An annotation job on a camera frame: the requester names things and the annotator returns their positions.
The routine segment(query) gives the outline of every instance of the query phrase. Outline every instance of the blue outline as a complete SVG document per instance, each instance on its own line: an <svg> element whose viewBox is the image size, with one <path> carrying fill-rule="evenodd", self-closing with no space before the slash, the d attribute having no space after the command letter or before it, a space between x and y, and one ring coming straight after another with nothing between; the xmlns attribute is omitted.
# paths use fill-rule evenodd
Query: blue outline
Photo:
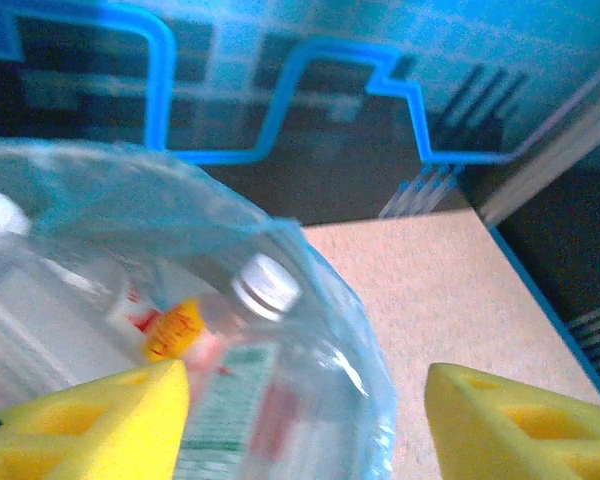
<svg viewBox="0 0 600 480"><path fill-rule="evenodd" d="M144 142L164 150L176 64L173 33L158 17L139 7L57 0L0 0L0 60L23 62L15 16L108 28L143 36L149 43Z"/></svg>
<svg viewBox="0 0 600 480"><path fill-rule="evenodd" d="M0 0L0 59L23 61L15 16L29 16L69 24L88 25L142 35L149 43L149 74L144 130L145 146L166 151L169 110L176 62L173 33L155 15L139 7L86 4L58 0ZM397 48L334 38L314 38L294 48L285 62L269 104L258 139L248 150L173 151L180 159L199 165L254 163L273 149L296 86L309 63L318 59L339 60L375 67L365 85L372 95L407 100L416 145L422 163L493 164L513 160L513 154L496 152L437 151L431 148L422 88L415 81L391 79L401 52Z"/></svg>
<svg viewBox="0 0 600 480"><path fill-rule="evenodd" d="M516 271L516 273L518 274L522 282L525 284L531 295L533 295L533 298L535 298L536 302L538 302L538 305L540 305L540 308L542 308L544 314L549 318L549 321L553 325L553 328L555 328L558 332L558 335L562 337L564 343L567 345L567 347L569 347L571 353L576 357L576 359L580 363L580 366L587 374L591 382L598 389L598 393L600 393L600 374L596 371L593 364L589 361L585 353L582 351L582 348L580 348L580 345L578 345L578 342L576 342L576 340L573 338L573 336L565 326L564 322L560 319L556 311L553 309L553 307L549 303L549 300L547 300L547 297L545 297L542 294L540 288L538 288L536 283L531 278L531 275L529 275L522 263L520 263L520 260L513 252L509 244L506 242L506 240L502 237L498 229L496 227L491 227L488 230L495 242L500 247L500 250L502 250L502 253L504 253L504 255L509 260L509 263L511 264L513 269Z"/></svg>

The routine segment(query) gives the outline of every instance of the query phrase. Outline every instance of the bottle cap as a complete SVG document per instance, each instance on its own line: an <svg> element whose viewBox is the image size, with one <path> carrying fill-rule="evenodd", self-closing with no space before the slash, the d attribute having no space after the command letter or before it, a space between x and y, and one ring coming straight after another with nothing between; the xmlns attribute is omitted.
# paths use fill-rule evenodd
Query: bottle cap
<svg viewBox="0 0 600 480"><path fill-rule="evenodd" d="M302 293L291 274L262 253L249 260L231 286L249 310L273 322L280 321Z"/></svg>
<svg viewBox="0 0 600 480"><path fill-rule="evenodd" d="M9 197L0 193L0 233L27 235L31 221L22 209Z"/></svg>

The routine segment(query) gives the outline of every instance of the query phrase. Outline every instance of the bottle label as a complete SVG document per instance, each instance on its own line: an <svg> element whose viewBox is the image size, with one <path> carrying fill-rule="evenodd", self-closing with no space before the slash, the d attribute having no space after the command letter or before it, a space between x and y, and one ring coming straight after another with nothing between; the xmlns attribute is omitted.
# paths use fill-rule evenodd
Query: bottle label
<svg viewBox="0 0 600 480"><path fill-rule="evenodd" d="M239 478L277 354L274 344L229 351L187 420L174 479Z"/></svg>
<svg viewBox="0 0 600 480"><path fill-rule="evenodd" d="M152 362L178 358L205 330L198 301L188 300L153 321L145 354Z"/></svg>

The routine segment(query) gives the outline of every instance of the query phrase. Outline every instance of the orange label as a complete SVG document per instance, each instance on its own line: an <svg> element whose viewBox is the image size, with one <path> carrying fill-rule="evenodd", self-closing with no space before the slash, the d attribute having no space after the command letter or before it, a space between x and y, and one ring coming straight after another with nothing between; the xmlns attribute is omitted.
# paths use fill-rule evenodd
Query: orange label
<svg viewBox="0 0 600 480"><path fill-rule="evenodd" d="M178 358L206 329L197 300L188 300L153 322L144 346L151 362Z"/></svg>

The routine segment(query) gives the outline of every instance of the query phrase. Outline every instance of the beige countertop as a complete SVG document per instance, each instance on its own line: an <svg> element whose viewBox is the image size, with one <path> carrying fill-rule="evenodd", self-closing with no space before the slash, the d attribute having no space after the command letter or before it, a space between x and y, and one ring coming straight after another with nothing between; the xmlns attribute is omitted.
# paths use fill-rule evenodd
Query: beige countertop
<svg viewBox="0 0 600 480"><path fill-rule="evenodd" d="M394 478L440 478L424 409L432 362L600 404L600 395L471 209L306 229L358 293L399 395Z"/></svg>

